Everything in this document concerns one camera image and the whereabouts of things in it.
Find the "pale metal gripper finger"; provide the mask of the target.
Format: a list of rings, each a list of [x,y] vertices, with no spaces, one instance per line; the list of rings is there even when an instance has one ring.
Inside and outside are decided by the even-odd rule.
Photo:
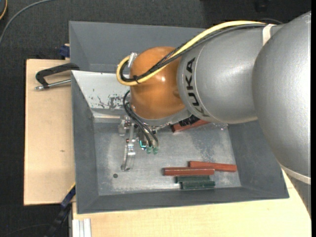
[[[125,145],[124,147],[124,154],[123,154],[123,162],[121,164],[121,170],[129,170],[129,147]]]
[[[127,146],[126,150],[126,170],[131,170],[134,166],[136,152],[134,146]]]

